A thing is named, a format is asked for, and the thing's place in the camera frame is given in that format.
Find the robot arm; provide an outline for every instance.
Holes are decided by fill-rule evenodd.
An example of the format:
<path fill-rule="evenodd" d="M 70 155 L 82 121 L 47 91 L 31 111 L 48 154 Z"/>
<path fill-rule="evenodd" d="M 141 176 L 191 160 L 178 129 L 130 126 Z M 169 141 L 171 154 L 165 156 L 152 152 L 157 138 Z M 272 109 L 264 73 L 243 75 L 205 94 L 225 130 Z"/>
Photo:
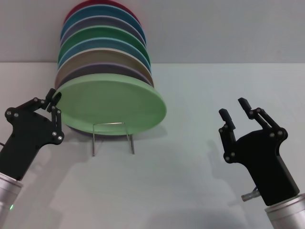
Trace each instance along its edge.
<path fill-rule="evenodd" d="M 305 228 L 305 196 L 298 195 L 300 190 L 279 153 L 281 143 L 288 138 L 287 131 L 263 109 L 252 109 L 244 98 L 238 101 L 248 118 L 262 127 L 236 141 L 235 126 L 228 111 L 219 111 L 225 121 L 219 129 L 225 161 L 244 165 L 256 184 L 252 193 L 242 196 L 243 200 L 261 195 L 265 204 L 270 206 L 265 211 L 275 229 Z"/>
<path fill-rule="evenodd" d="M 59 145 L 64 139 L 61 130 L 61 111 L 56 104 L 61 93 L 50 89 L 46 99 L 34 98 L 16 108 L 6 110 L 5 117 L 13 126 L 3 149 L 0 151 L 0 228 L 18 194 L 22 180 L 41 147 Z M 51 121 L 36 113 L 38 109 L 51 112 Z"/>

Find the metal plate stand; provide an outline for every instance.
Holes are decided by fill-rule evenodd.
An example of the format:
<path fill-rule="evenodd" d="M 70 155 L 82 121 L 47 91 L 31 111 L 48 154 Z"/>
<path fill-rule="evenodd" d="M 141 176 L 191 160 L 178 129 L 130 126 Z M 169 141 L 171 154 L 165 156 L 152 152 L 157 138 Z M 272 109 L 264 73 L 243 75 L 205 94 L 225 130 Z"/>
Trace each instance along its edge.
<path fill-rule="evenodd" d="M 93 124 L 92 126 L 92 134 L 93 134 L 93 147 L 92 147 L 92 157 L 94 157 L 95 154 L 95 131 L 94 131 L 94 127 L 97 125 L 116 125 L 116 126 L 122 126 L 122 128 L 125 129 L 126 131 L 126 137 L 127 137 L 127 141 L 130 142 L 130 149 L 132 154 L 134 155 L 134 146 L 133 146 L 133 136 L 128 134 L 128 129 L 125 123 L 97 123 L 97 124 Z"/>

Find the plate rim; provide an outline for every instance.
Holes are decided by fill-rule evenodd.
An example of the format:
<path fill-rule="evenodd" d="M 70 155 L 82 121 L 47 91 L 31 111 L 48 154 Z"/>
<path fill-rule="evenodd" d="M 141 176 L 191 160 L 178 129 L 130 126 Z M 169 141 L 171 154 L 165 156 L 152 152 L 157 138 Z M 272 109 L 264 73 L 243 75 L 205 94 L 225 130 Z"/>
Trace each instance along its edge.
<path fill-rule="evenodd" d="M 96 5 L 96 4 L 104 4 L 104 5 L 110 5 L 109 4 L 109 2 L 113 2 L 112 0 L 106 0 L 106 2 L 108 2 L 108 3 L 99 3 L 99 2 L 97 2 L 97 1 L 94 1 L 94 0 L 92 0 L 92 1 L 83 1 L 83 2 L 81 2 L 81 3 L 79 3 L 79 4 L 77 4 L 76 6 L 74 6 L 70 11 L 69 11 L 69 13 L 66 15 L 66 17 L 65 17 L 65 19 L 63 20 L 63 24 L 69 19 L 69 17 L 71 17 L 72 15 L 73 15 L 73 13 L 72 14 L 70 14 L 71 12 L 72 12 L 72 10 L 74 10 L 76 7 L 79 7 L 80 5 L 82 5 L 82 4 L 86 4 L 86 3 L 89 3 L 89 2 L 92 2 L 93 4 L 90 4 L 90 5 L 88 5 L 88 6 L 91 6 L 91 5 Z M 119 2 L 115 2 L 115 3 L 117 3 L 117 4 L 119 4 L 120 5 L 120 7 L 124 7 L 124 9 L 122 9 L 122 10 L 124 10 L 124 11 L 126 11 L 126 12 L 128 12 L 129 14 L 131 14 L 139 23 L 140 23 L 140 20 L 137 18 L 137 16 L 128 8 L 128 7 L 126 7 L 125 5 L 123 5 L 123 4 L 121 4 L 121 3 L 119 3 Z"/>
<path fill-rule="evenodd" d="M 145 77 L 145 75 L 143 75 L 141 72 L 139 72 L 138 70 L 136 69 L 133 69 L 131 67 L 128 67 L 126 65 L 123 65 L 123 64 L 119 64 L 119 63 L 114 63 L 114 62 L 95 62 L 95 63 L 90 63 L 90 64 L 86 64 L 86 65 L 83 65 L 83 66 L 80 66 L 78 68 L 75 68 L 73 69 L 72 71 L 70 71 L 66 77 L 64 77 L 57 85 L 55 85 L 55 89 L 57 90 L 58 88 L 60 88 L 62 85 L 60 85 L 62 83 L 62 81 L 67 78 L 70 74 L 72 74 L 73 72 L 81 69 L 81 68 L 84 68 L 84 67 L 88 67 L 88 66 L 92 66 L 92 65 L 119 65 L 120 67 L 124 67 L 124 68 L 127 68 L 131 71 L 135 71 L 137 74 L 139 74 L 141 77 L 143 77 L 145 80 L 146 80 L 146 83 L 149 84 L 151 87 L 153 87 L 152 83 Z"/>
<path fill-rule="evenodd" d="M 146 47 L 146 42 L 144 41 L 143 37 L 141 36 L 141 34 L 139 33 L 139 31 L 137 31 L 131 24 L 129 24 L 128 22 L 126 22 L 126 21 L 124 21 L 124 20 L 122 20 L 122 19 L 120 19 L 120 18 L 116 18 L 116 17 L 113 17 L 113 16 L 107 16 L 107 15 L 90 16 L 90 17 L 87 17 L 87 18 L 84 18 L 84 19 L 81 19 L 81 20 L 75 22 L 73 25 L 71 25 L 71 26 L 66 30 L 66 32 L 63 34 L 62 38 L 60 39 L 60 42 L 62 41 L 62 39 L 63 39 L 63 37 L 65 36 L 65 34 L 67 33 L 67 31 L 68 31 L 70 28 L 72 28 L 74 25 L 76 25 L 76 24 L 79 23 L 79 22 L 82 22 L 82 21 L 85 21 L 85 20 L 88 20 L 88 19 L 92 19 L 92 18 L 111 18 L 111 19 L 118 20 L 118 21 L 121 21 L 121 22 L 127 24 L 127 25 L 130 26 L 137 34 L 139 34 L 139 36 L 141 37 L 141 40 L 142 40 L 142 42 L 141 42 L 141 41 L 140 41 L 140 42 Z"/>
<path fill-rule="evenodd" d="M 120 11 L 125 12 L 125 13 L 127 13 L 128 15 L 130 15 L 130 16 L 134 19 L 134 21 L 140 26 L 141 32 L 143 33 L 143 35 L 142 35 L 141 32 L 138 31 L 136 28 L 135 28 L 135 29 L 136 29 L 136 30 L 139 32 L 139 34 L 143 37 L 143 39 L 144 39 L 144 41 L 145 41 L 145 43 L 146 43 L 145 33 L 144 33 L 144 30 L 143 30 L 141 24 L 140 24 L 140 23 L 130 14 L 130 13 L 128 13 L 127 11 L 125 11 L 125 10 L 123 10 L 123 9 L 121 9 L 121 8 L 118 8 L 118 7 L 116 7 L 116 6 L 111 6 L 111 5 L 106 5 L 106 4 L 96 4 L 96 5 L 87 6 L 87 7 L 81 8 L 81 9 L 79 9 L 78 11 L 74 12 L 74 13 L 68 18 L 68 20 L 69 20 L 74 14 L 76 14 L 77 12 L 79 12 L 79 11 L 81 11 L 81 10 L 85 10 L 85 9 L 87 9 L 87 8 L 99 7 L 99 6 L 101 6 L 101 7 L 110 7 L 110 8 L 114 8 L 114 9 L 119 9 Z M 65 23 L 62 25 L 60 39 L 61 39 L 62 36 L 63 36 L 62 31 L 63 31 L 63 29 L 64 29 L 64 27 L 65 27 L 65 24 L 67 23 L 68 20 L 66 20 Z"/>
<path fill-rule="evenodd" d="M 146 90 L 148 93 L 153 94 L 161 102 L 160 104 L 162 105 L 163 110 L 162 110 L 162 115 L 161 115 L 160 121 L 158 121 L 158 123 L 156 123 L 156 124 L 153 124 L 152 126 L 143 128 L 142 130 L 140 130 L 138 132 L 129 131 L 130 134 L 136 134 L 136 133 L 151 129 L 154 126 L 158 125 L 160 122 L 162 122 L 164 120 L 164 118 L 166 117 L 167 107 L 166 107 L 165 101 L 162 98 L 162 96 L 153 87 L 149 86 L 145 82 L 139 81 L 139 80 L 131 78 L 131 77 L 124 77 L 123 75 L 112 74 L 112 73 L 98 73 L 98 74 L 89 74 L 89 75 L 81 76 L 81 77 L 78 77 L 76 79 L 73 79 L 73 80 L 68 81 L 67 83 L 63 84 L 60 88 L 58 88 L 56 94 L 59 92 L 62 92 L 64 89 L 74 86 L 76 84 L 80 84 L 80 83 L 84 83 L 84 82 L 95 82 L 95 81 L 109 81 L 109 82 L 131 84 L 132 86 L 140 87 L 140 88 Z M 62 113 L 61 113 L 62 120 L 66 125 L 71 126 L 78 130 L 81 130 L 81 131 L 85 131 L 87 133 L 92 133 L 92 132 L 90 132 L 88 127 L 86 129 L 86 128 L 75 127 L 75 125 L 73 125 L 73 124 L 71 125 L 71 123 L 69 123 L 69 122 L 72 122 L 73 118 L 71 116 L 67 115 L 65 113 L 65 111 L 62 110 L 62 108 L 60 108 L 60 102 L 59 102 L 59 109 L 61 109 L 61 111 L 62 111 Z M 113 135 L 120 135 L 120 133 L 113 132 Z"/>
<path fill-rule="evenodd" d="M 60 51 L 59 51 L 59 53 L 58 53 L 58 58 L 57 58 L 57 62 L 59 62 L 60 61 L 60 54 L 61 54 L 61 50 L 62 50 L 62 48 L 63 48 L 63 46 L 65 45 L 65 43 L 67 43 L 67 41 L 69 40 L 69 39 L 71 39 L 72 38 L 72 36 L 74 36 L 75 34 L 77 34 L 77 33 L 80 33 L 80 32 L 84 32 L 84 31 L 86 31 L 86 30 L 94 30 L 94 29 L 99 29 L 99 28 L 107 28 L 107 29 L 112 29 L 112 30 L 115 30 L 115 31 L 119 31 L 119 32 L 123 32 L 123 33 L 126 33 L 127 35 L 130 35 L 132 38 L 134 38 L 139 44 L 141 44 L 140 46 L 142 46 L 143 48 L 144 48 L 144 53 L 142 53 L 139 49 L 139 51 L 144 55 L 144 54 L 146 54 L 147 55 L 147 57 L 144 55 L 144 57 L 147 59 L 147 61 L 148 61 L 148 63 L 151 63 L 151 61 L 150 61 L 150 58 L 149 58 L 149 54 L 148 54 L 148 52 L 147 52 L 147 50 L 146 50 L 146 47 L 141 43 L 141 41 L 138 39 L 138 38 L 136 38 L 135 36 L 133 36 L 131 33 L 129 33 L 129 32 L 127 32 L 127 31 L 125 31 L 125 30 L 122 30 L 122 29 L 120 29 L 120 28 L 117 28 L 117 27 L 115 27 L 115 26 L 108 26 L 108 25 L 93 25 L 93 26 L 89 26 L 89 27 L 86 27 L 86 28 L 83 28 L 83 29 L 81 29 L 81 30 L 78 30 L 77 32 L 75 32 L 74 34 L 72 34 L 63 44 L 62 44 L 62 46 L 61 46 L 61 48 L 60 48 Z"/>
<path fill-rule="evenodd" d="M 83 44 L 83 43 L 85 43 L 85 42 L 97 41 L 97 40 L 111 40 L 111 41 L 115 41 L 115 42 L 120 42 L 120 43 L 122 43 L 122 44 L 124 44 L 124 45 L 127 45 L 127 46 L 129 46 L 129 47 L 131 47 L 131 48 L 134 48 L 135 51 L 138 52 L 140 55 L 142 55 L 142 57 L 145 59 L 145 62 L 146 62 L 146 64 L 147 64 L 148 67 L 146 66 L 145 63 L 143 63 L 143 64 L 147 67 L 147 69 L 149 70 L 150 73 L 152 72 L 150 63 L 148 62 L 148 60 L 146 59 L 146 57 L 143 55 L 143 53 L 140 52 L 140 50 L 138 50 L 136 47 L 134 47 L 132 44 L 129 44 L 128 42 L 125 42 L 125 41 L 122 41 L 122 40 L 116 39 L 116 38 L 111 38 L 111 37 L 95 37 L 95 38 L 90 38 L 90 39 L 83 40 L 83 41 L 81 41 L 81 42 L 79 42 L 79 43 L 73 45 L 73 46 L 72 46 L 71 48 L 69 48 L 69 49 L 65 52 L 65 54 L 61 57 L 61 60 L 58 62 L 58 67 L 60 67 L 60 66 L 62 66 L 62 65 L 64 64 L 64 62 L 62 62 L 63 57 L 64 57 L 70 50 L 72 50 L 73 48 L 75 48 L 77 45 L 81 45 L 81 44 Z"/>
<path fill-rule="evenodd" d="M 151 72 L 149 72 L 149 70 L 147 69 L 147 67 L 141 62 L 139 61 L 137 58 L 135 58 L 134 56 L 130 55 L 129 53 L 126 53 L 124 51 L 121 51 L 121 50 L 117 50 L 117 49 L 111 49 L 111 48 L 94 48 L 94 49 L 87 49 L 87 50 L 84 50 L 82 52 L 79 52 L 75 55 L 73 55 L 72 57 L 70 57 L 69 59 L 67 59 L 63 64 L 62 66 L 57 70 L 57 74 L 56 74 L 56 78 L 55 78 L 55 81 L 58 79 L 58 74 L 60 72 L 60 70 L 65 66 L 66 63 L 68 63 L 69 61 L 71 61 L 72 58 L 76 58 L 78 55 L 81 55 L 83 53 L 86 53 L 86 52 L 94 52 L 94 51 L 111 51 L 111 52 L 118 52 L 118 53 L 121 53 L 121 54 L 124 54 L 124 55 L 127 55 L 133 59 L 135 59 L 138 63 L 140 63 L 145 69 L 146 71 L 148 72 L 148 75 L 144 75 L 145 77 L 148 76 L 148 80 L 152 83 L 152 85 L 154 86 L 154 83 L 153 83 L 153 78 L 152 78 L 152 74 Z"/>

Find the beige plate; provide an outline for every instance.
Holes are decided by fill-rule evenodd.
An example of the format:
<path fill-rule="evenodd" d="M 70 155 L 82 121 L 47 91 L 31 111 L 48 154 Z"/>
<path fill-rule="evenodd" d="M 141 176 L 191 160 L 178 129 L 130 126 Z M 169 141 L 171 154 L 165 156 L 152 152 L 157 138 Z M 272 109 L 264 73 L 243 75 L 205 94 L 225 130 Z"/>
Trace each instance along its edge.
<path fill-rule="evenodd" d="M 58 85 L 72 70 L 96 62 L 115 62 L 126 65 L 142 73 L 153 85 L 151 73 L 141 61 L 126 52 L 109 48 L 88 49 L 67 59 L 57 72 L 55 85 Z"/>

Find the white wall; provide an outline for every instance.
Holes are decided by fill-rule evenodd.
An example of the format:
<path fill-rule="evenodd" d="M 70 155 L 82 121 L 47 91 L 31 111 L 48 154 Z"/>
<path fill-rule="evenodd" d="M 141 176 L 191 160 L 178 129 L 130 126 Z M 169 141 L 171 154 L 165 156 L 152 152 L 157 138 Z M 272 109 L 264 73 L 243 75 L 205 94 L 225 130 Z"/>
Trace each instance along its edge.
<path fill-rule="evenodd" d="M 82 1 L 0 0 L 0 61 L 56 61 Z M 153 63 L 305 62 L 304 0 L 116 1 L 140 20 Z"/>
<path fill-rule="evenodd" d="M 153 65 L 168 114 L 156 128 L 126 141 L 99 144 L 64 128 L 60 146 L 41 149 L 6 229 L 271 229 L 261 198 L 243 203 L 254 183 L 239 164 L 222 158 L 218 114 L 227 108 L 236 138 L 258 129 L 237 99 L 264 108 L 286 128 L 281 155 L 305 190 L 305 64 Z M 53 86 L 54 63 L 0 64 L 0 141 L 11 125 L 4 112 Z"/>

